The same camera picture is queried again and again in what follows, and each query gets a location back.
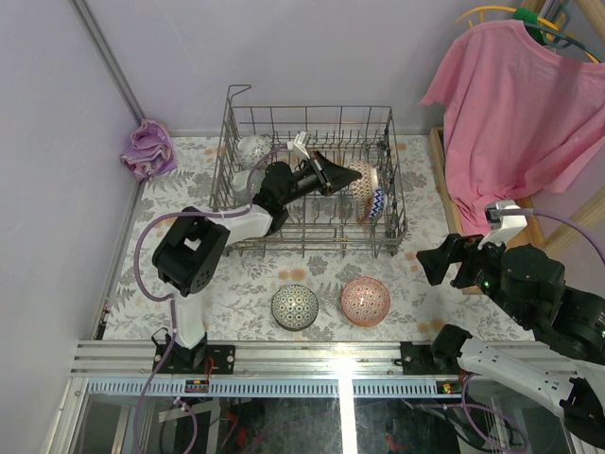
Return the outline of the brown lattice patterned bowl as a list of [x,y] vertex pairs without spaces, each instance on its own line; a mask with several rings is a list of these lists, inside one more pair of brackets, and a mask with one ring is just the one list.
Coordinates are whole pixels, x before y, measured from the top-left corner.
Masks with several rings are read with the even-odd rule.
[[358,208],[363,208],[372,200],[379,186],[377,169],[362,161],[351,161],[349,169],[361,174],[361,178],[350,184],[354,201]]

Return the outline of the blue zigzag bowl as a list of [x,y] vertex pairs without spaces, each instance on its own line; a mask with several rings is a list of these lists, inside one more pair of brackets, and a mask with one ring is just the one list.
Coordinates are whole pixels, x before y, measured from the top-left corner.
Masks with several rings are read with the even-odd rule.
[[386,195],[384,190],[379,187],[377,188],[370,200],[368,219],[375,220],[382,216],[385,207]]

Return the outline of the pink scale patterned bowl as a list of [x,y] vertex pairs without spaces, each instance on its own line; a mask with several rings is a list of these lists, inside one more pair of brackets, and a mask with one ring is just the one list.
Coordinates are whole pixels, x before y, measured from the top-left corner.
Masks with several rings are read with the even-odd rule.
[[389,315],[390,294],[379,280],[361,276],[349,281],[340,296],[340,307],[346,319],[355,326],[377,326]]

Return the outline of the grey dotted bowl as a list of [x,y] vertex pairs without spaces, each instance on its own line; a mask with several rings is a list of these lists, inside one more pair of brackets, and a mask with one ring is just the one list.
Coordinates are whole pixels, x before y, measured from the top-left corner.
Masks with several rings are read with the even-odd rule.
[[[248,170],[242,170],[234,173],[232,179],[232,190],[233,198],[239,204],[243,205],[250,202],[248,194],[248,179],[250,172]],[[251,177],[251,195],[254,197],[261,189],[262,181],[265,178],[265,174],[261,170],[257,170]]]

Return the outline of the black patterned bowl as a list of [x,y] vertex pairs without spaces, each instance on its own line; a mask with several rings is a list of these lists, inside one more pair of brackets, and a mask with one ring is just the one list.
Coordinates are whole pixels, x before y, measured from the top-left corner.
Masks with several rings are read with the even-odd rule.
[[311,289],[302,285],[287,285],[272,296],[270,312],[283,329],[302,331],[317,319],[319,301]]

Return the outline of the red diamond patterned bowl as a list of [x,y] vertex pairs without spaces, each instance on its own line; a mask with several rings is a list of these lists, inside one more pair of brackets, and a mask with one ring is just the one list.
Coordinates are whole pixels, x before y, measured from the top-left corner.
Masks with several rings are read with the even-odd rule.
[[357,223],[366,222],[370,217],[371,209],[372,209],[372,200],[358,201],[356,203],[356,222]]

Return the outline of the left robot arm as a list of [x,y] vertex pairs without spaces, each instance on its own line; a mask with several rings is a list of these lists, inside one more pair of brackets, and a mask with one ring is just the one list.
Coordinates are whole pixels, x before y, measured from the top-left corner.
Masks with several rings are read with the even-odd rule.
[[265,169],[251,205],[243,210],[203,214],[187,207],[175,220],[152,256],[158,277],[176,290],[171,304],[174,361],[186,373],[200,371],[207,360],[202,291],[211,283],[224,250],[234,243],[278,232],[287,206],[314,191],[331,196],[362,178],[313,151],[296,171],[284,162]]

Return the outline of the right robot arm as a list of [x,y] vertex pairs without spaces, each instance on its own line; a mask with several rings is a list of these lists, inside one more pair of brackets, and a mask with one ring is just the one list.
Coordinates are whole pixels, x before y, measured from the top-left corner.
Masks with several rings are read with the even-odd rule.
[[451,234],[416,257],[432,286],[458,265],[452,287],[478,287],[534,338],[499,348],[447,324],[430,346],[433,366],[500,383],[559,417],[585,444],[603,448],[603,298],[567,286],[564,265],[531,245],[508,248]]

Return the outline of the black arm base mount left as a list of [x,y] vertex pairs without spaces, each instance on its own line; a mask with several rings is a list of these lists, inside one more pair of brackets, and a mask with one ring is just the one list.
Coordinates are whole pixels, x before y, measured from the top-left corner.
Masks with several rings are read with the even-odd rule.
[[164,342],[152,337],[155,355],[152,369],[159,374],[172,375],[232,375],[236,347],[229,344],[209,344],[207,336],[192,349],[180,346],[168,333]]

